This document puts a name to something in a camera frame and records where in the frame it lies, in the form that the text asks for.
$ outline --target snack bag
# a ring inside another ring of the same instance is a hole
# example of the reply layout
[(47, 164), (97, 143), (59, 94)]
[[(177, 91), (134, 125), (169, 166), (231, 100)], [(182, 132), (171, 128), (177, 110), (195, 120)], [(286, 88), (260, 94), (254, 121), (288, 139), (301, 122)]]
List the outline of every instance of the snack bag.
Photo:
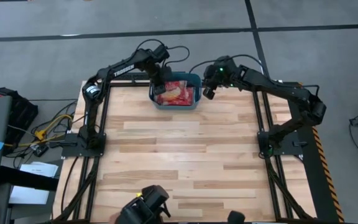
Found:
[(166, 82), (166, 92), (155, 97), (159, 105), (190, 106), (193, 104), (193, 88), (186, 87), (187, 81)]

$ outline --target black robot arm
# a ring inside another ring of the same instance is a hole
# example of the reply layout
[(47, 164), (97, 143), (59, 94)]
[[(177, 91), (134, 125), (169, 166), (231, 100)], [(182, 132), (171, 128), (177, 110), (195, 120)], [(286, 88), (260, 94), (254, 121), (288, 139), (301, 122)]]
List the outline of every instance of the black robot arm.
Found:
[(302, 126), (321, 124), (326, 111), (325, 104), (306, 88), (273, 81), (254, 69), (243, 65), (237, 66), (229, 56), (218, 58), (213, 65), (206, 68), (204, 84), (206, 88), (203, 94), (210, 100), (213, 99), (214, 90), (218, 86), (234, 86), (240, 91), (264, 91), (296, 103), (300, 109), (301, 118), (292, 118), (281, 125), (275, 124), (269, 132), (259, 134), (259, 144), (261, 148), (265, 146), (266, 151), (270, 147), (280, 147), (281, 141), (287, 134)]
[(82, 88), (85, 100), (85, 118), (83, 126), (78, 132), (83, 147), (94, 149), (103, 145), (104, 133), (97, 133), (95, 130), (96, 116), (99, 105), (107, 95), (111, 80), (133, 69), (139, 69), (148, 74), (150, 83), (154, 86), (154, 93), (159, 95), (165, 92), (163, 79), (164, 75), (170, 73), (170, 68), (161, 68), (158, 63), (167, 58), (169, 58), (169, 53), (164, 45), (159, 45), (155, 50), (137, 49), (129, 58), (100, 69), (85, 83)]

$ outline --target blue plastic bin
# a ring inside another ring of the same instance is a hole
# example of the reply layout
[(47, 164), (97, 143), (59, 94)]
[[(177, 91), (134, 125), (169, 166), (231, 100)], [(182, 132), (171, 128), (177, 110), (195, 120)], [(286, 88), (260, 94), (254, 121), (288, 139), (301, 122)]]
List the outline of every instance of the blue plastic bin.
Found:
[(150, 85), (149, 90), (149, 97), (150, 100), (153, 102), (154, 106), (157, 109), (160, 110), (193, 110), (197, 107), (198, 102), (201, 99), (201, 91), (202, 91), (202, 81), (201, 78), (196, 74), (189, 74), (189, 73), (173, 73), (170, 78), (168, 78), (166, 81), (172, 82), (172, 81), (181, 81), (186, 80), (187, 85), (194, 86), (193, 91), (193, 104), (190, 106), (163, 106), (159, 105), (158, 103), (154, 102), (154, 92), (153, 92), (153, 86)]

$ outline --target wooden tabletop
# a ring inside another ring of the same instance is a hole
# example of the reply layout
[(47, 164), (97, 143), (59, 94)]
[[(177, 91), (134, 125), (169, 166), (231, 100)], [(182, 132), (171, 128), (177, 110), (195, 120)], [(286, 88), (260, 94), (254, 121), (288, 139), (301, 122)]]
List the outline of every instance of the wooden tabletop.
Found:
[[(162, 111), (150, 102), (148, 91), (147, 87), (111, 89), (106, 150), (99, 165), (91, 222), (108, 222), (136, 192), (153, 184), (170, 195), (167, 205), (172, 217), (165, 217), (166, 222), (222, 222), (231, 210), (244, 213), (248, 222), (273, 221), (265, 163), (258, 157), (259, 129), (252, 94), (218, 89), (214, 100), (202, 98), (194, 111)], [(259, 99), (264, 111), (262, 97)], [(285, 100), (274, 96), (269, 100), (275, 123), (290, 119)], [(84, 107), (80, 96), (75, 119), (83, 116)], [(74, 132), (81, 125), (77, 122)], [(54, 217), (60, 214), (73, 161), (69, 158), (63, 163)], [(79, 158), (73, 169), (64, 207), (77, 191), (82, 161)], [(294, 156), (282, 156), (282, 161), (289, 191), (315, 217), (303, 164)], [(282, 195), (277, 192), (285, 217)], [(80, 218), (85, 215), (87, 194)]]

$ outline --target caution tape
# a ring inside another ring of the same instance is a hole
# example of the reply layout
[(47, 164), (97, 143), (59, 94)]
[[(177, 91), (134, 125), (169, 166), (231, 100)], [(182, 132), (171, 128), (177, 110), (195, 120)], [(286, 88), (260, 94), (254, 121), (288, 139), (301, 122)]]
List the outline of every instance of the caution tape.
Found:
[(336, 196), (333, 179), (331, 178), (331, 174), (329, 173), (329, 170), (328, 170), (328, 164), (327, 164), (326, 157), (324, 155), (323, 146), (321, 145), (321, 140), (320, 140), (320, 137), (318, 136), (317, 129), (315, 127), (312, 127), (312, 130), (313, 130), (313, 134), (314, 134), (314, 140), (316, 141), (317, 149), (320, 154), (320, 160), (321, 160), (321, 163), (324, 168), (324, 173), (326, 174), (328, 187), (331, 191), (331, 196), (334, 201), (336, 213), (338, 214), (338, 219), (339, 219), (338, 221), (342, 223), (342, 222), (344, 222), (344, 217), (343, 217), (343, 213), (341, 210), (341, 206), (339, 205), (339, 202), (338, 202), (338, 197)]

